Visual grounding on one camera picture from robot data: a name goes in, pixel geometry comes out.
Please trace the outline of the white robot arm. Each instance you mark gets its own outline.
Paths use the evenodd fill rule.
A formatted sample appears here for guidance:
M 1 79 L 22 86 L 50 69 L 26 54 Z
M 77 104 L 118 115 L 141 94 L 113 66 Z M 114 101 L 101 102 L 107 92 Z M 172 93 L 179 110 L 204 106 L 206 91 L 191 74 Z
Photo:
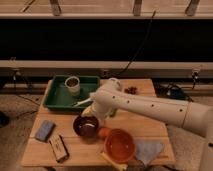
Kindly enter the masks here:
M 90 94 L 92 104 L 82 116 L 106 118 L 113 109 L 140 114 L 181 127 L 205 138 L 199 171 L 213 171 L 213 107 L 195 102 L 127 94 L 121 82 L 108 79 Z

